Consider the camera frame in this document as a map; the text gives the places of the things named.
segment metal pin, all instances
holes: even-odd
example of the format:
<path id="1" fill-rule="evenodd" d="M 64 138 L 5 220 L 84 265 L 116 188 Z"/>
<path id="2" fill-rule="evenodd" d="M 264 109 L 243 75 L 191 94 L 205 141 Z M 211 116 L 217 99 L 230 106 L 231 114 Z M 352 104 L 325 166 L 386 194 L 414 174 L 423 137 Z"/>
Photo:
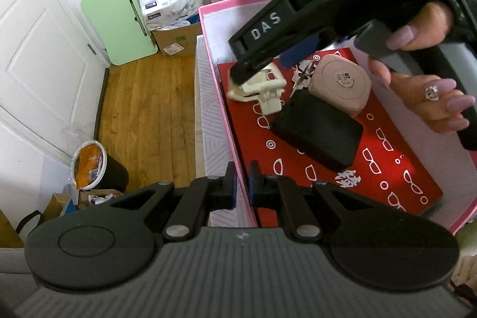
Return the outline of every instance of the metal pin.
<path id="1" fill-rule="evenodd" d="M 171 225 L 165 229 L 165 233 L 171 237 L 184 237 L 190 232 L 185 225 Z"/>
<path id="2" fill-rule="evenodd" d="M 304 224 L 297 228 L 297 234 L 301 237 L 316 237 L 320 234 L 320 229 L 316 225 Z"/>

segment white door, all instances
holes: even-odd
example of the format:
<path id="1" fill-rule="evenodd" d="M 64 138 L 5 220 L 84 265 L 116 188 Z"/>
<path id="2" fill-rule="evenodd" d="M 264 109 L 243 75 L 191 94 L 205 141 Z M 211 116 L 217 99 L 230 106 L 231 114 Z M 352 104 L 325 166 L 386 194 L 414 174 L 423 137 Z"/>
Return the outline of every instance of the white door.
<path id="1" fill-rule="evenodd" d="M 75 132 L 92 136 L 105 68 L 58 0 L 0 0 L 0 111 L 18 126 L 71 156 Z"/>

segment white plastic clip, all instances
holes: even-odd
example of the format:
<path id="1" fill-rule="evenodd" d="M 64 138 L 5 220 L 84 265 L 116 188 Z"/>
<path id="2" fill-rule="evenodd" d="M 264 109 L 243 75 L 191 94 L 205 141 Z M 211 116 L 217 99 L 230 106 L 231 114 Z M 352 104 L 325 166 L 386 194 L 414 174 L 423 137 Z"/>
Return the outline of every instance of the white plastic clip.
<path id="1" fill-rule="evenodd" d="M 237 101 L 258 100 L 262 115 L 270 115 L 281 110 L 280 97 L 286 85 L 287 80 L 278 67 L 270 63 L 242 85 L 235 84 L 229 75 L 227 97 Z"/>

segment black round knob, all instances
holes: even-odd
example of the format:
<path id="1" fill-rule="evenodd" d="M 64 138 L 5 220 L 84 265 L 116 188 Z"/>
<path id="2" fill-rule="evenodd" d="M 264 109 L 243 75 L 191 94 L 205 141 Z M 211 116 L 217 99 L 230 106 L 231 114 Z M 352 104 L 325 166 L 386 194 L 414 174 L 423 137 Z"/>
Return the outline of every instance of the black round knob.
<path id="1" fill-rule="evenodd" d="M 71 256 L 91 257 L 105 253 L 114 245 L 114 234 L 102 227 L 85 225 L 63 233 L 59 247 Z"/>
<path id="2" fill-rule="evenodd" d="M 134 211 L 96 205 L 40 225 L 25 258 L 46 286 L 94 291 L 137 276 L 155 251 L 154 235 Z"/>
<path id="3" fill-rule="evenodd" d="M 360 283 L 405 292 L 447 282 L 459 247 L 440 225 L 373 208 L 349 212 L 332 236 L 331 253 L 341 270 Z"/>

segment door hinge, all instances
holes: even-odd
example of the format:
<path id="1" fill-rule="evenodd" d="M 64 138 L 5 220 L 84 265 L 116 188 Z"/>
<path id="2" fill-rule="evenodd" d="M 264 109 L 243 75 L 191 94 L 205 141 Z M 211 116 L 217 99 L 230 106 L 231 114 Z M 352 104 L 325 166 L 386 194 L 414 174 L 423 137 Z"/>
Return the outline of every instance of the door hinge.
<path id="1" fill-rule="evenodd" d="M 90 44 L 88 44 L 88 47 L 91 49 L 92 53 L 93 53 L 94 55 L 96 55 L 95 50 L 92 48 L 92 46 L 91 46 Z"/>

